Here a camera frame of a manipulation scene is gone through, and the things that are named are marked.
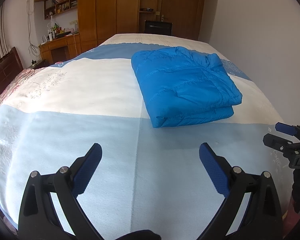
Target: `folded blue jacket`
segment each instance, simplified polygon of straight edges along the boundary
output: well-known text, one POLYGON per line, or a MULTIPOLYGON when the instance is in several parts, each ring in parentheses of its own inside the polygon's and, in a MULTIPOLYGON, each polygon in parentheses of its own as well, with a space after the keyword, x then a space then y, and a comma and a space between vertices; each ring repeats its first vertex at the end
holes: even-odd
POLYGON ((131 58, 153 127, 173 127, 231 117, 242 94, 217 54, 183 47, 136 52, 131 58))

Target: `dark wooden headboard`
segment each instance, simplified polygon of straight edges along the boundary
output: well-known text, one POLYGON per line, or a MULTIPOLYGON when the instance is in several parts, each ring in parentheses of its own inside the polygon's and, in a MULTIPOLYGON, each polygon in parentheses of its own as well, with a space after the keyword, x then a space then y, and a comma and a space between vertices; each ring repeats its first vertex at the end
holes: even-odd
POLYGON ((0 94, 21 71, 23 67, 16 47, 13 47, 0 61, 0 94))

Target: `metal bolt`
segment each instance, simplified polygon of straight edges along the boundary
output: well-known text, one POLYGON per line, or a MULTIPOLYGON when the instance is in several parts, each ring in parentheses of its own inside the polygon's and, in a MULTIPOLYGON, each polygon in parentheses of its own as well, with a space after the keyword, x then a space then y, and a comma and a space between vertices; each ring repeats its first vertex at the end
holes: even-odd
POLYGON ((37 171, 33 171, 33 172, 31 172, 31 174, 30 174, 31 178, 34 178, 34 177, 37 176, 37 175, 38 175, 38 172, 37 172, 37 171))
POLYGON ((233 171, 234 171, 235 173, 239 174, 239 173, 241 173, 242 170, 241 170, 240 167, 234 166, 234 167, 233 167, 233 171))
POLYGON ((60 168, 59 171, 60 171, 60 173, 63 174, 63 173, 66 173, 68 170, 69 170, 69 168, 67 166, 63 166, 63 167, 60 168))
POLYGON ((263 173, 263 176, 265 176, 266 178, 270 178, 270 177, 271 177, 271 174, 270 174, 269 171, 265 171, 265 172, 263 173))

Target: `bedspread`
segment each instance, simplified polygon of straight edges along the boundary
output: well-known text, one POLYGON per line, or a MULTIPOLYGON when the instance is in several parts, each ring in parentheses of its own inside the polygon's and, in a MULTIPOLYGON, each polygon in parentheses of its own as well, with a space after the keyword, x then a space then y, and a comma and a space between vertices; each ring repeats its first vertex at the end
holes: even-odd
MULTIPOLYGON (((262 143, 266 133, 278 135, 274 125, 282 121, 258 87, 208 44, 117 34, 70 62, 32 75, 4 100, 0 106, 0 204, 17 224, 31 171, 49 174, 70 166, 97 142, 103 157, 78 201, 104 239, 141 229, 150 229, 162 239, 196 239, 223 201, 199 159, 203 142, 247 173, 270 171, 286 210, 292 170, 281 153, 262 143), (232 117, 152 128, 131 56, 164 46, 218 54, 243 95, 232 117)), ((71 232, 56 196, 52 197, 64 229, 71 232)), ((230 232, 238 227, 244 207, 230 232)))

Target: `white wall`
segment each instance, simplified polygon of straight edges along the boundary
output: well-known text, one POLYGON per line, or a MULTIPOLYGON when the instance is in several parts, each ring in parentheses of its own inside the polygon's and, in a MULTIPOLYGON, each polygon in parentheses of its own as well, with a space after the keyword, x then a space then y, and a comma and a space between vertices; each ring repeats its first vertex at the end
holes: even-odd
POLYGON ((300 5, 296 0, 218 0, 210 45, 300 125, 300 5))
POLYGON ((39 43, 42 43, 42 37, 45 41, 44 35, 47 37, 48 35, 48 27, 47 24, 50 21, 44 20, 43 15, 43 4, 44 2, 35 2, 34 3, 34 25, 35 31, 37 34, 37 40, 39 43))
MULTIPOLYGON (((27 0, 5 0, 4 2, 4 31, 7 44, 12 48, 16 47, 23 68, 31 65, 31 60, 38 57, 30 54, 28 51, 28 18, 27 18, 27 0)), ((30 15, 31 35, 30 39, 34 45, 38 45, 37 35, 34 25, 34 15, 30 15)))
POLYGON ((198 41, 209 43, 218 0, 204 0, 198 41))

